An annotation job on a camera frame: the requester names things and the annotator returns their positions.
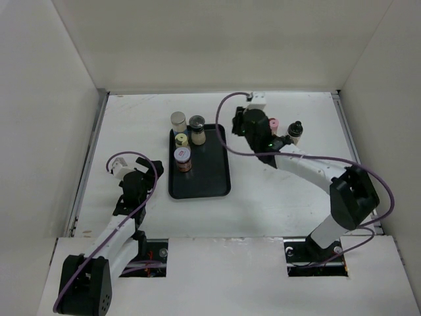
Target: pink cap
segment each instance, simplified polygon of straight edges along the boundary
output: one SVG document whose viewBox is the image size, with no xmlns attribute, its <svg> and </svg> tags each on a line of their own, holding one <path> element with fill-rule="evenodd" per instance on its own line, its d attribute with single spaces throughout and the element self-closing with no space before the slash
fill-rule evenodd
<svg viewBox="0 0 421 316">
<path fill-rule="evenodd" d="M 279 121 L 276 118 L 269 119 L 269 127 L 272 131 L 272 134 L 276 134 L 278 132 Z"/>
</svg>

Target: black bottle cap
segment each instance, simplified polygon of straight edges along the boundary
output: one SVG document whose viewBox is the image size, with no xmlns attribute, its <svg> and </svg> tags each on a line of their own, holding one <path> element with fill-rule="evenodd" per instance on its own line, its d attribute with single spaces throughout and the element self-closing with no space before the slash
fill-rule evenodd
<svg viewBox="0 0 421 316">
<path fill-rule="evenodd" d="M 300 137 L 302 133 L 303 133 L 303 125 L 301 125 L 301 122 L 299 120 L 288 126 L 288 134 L 291 137 Z"/>
<path fill-rule="evenodd" d="M 194 132 L 200 133 L 205 128 L 205 119 L 200 115 L 193 115 L 189 119 L 189 125 Z"/>
</svg>

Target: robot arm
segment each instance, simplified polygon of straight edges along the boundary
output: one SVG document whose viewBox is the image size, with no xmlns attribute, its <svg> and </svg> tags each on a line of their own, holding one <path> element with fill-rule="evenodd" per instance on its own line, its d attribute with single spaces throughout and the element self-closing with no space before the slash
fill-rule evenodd
<svg viewBox="0 0 421 316">
<path fill-rule="evenodd" d="M 249 106 L 238 107 L 233 118 L 233 134 L 245 136 L 255 153 L 307 155 L 289 136 L 272 135 L 269 118 L 263 112 L 266 101 L 252 94 Z M 261 155 L 258 158 L 276 169 L 289 171 L 312 182 L 330 195 L 330 215 L 306 238 L 306 248 L 315 261 L 326 259 L 332 244 L 347 231 L 356 229 L 379 204 L 379 197 L 367 172 L 356 167 L 339 167 L 321 160 L 287 155 Z"/>
<path fill-rule="evenodd" d="M 138 158 L 136 163 L 150 167 L 142 158 Z M 164 172 L 162 163 L 153 161 L 153 164 L 160 177 Z M 155 174 L 152 168 L 147 172 L 130 168 L 121 158 L 112 163 L 111 172 L 121 180 L 120 187 L 123 189 L 123 194 L 118 199 L 108 227 L 98 239 L 85 253 L 69 255 L 64 260 L 60 292 L 86 258 L 102 246 L 65 292 L 57 306 L 57 312 L 61 314 L 105 315 L 111 304 L 115 281 L 133 258 L 145 255 L 147 239 L 145 233 L 138 230 L 146 214 L 145 207 L 123 225 L 121 223 L 146 200 L 153 187 Z M 116 228 L 118 231 L 106 242 Z"/>
</svg>

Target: rectangular slot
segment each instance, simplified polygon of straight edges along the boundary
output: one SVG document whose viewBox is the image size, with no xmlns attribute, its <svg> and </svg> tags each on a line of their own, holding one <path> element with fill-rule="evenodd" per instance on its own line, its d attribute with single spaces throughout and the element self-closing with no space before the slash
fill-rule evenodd
<svg viewBox="0 0 421 316">
<path fill-rule="evenodd" d="M 348 276 L 347 265 L 344 256 L 335 258 L 317 267 L 309 267 L 317 263 L 322 263 L 325 259 L 341 252 L 341 242 L 333 243 L 323 257 L 315 257 L 306 249 L 304 238 L 294 238 L 284 240 L 285 259 L 287 261 L 287 273 L 290 277 L 346 277 Z"/>
<path fill-rule="evenodd" d="M 127 266 L 128 269 L 135 269 L 133 272 L 125 273 L 120 278 L 164 278 L 166 277 L 166 262 L 168 258 L 168 240 L 148 240 L 144 251 L 139 251 Z"/>
</svg>

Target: black tray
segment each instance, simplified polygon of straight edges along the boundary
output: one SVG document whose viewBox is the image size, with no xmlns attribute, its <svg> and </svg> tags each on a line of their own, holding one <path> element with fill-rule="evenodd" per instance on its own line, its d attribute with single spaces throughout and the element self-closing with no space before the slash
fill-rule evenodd
<svg viewBox="0 0 421 316">
<path fill-rule="evenodd" d="M 231 191 L 230 168 L 228 154 L 216 136 L 216 125 L 205 124 L 206 142 L 196 146 L 191 142 L 191 128 L 189 130 L 189 144 L 191 148 L 192 168 L 187 172 L 177 169 L 174 159 L 176 144 L 174 133 L 170 132 L 170 171 L 168 177 L 168 192 L 174 199 L 210 198 L 226 196 Z M 225 129 L 219 125 L 222 139 L 225 139 Z"/>
</svg>

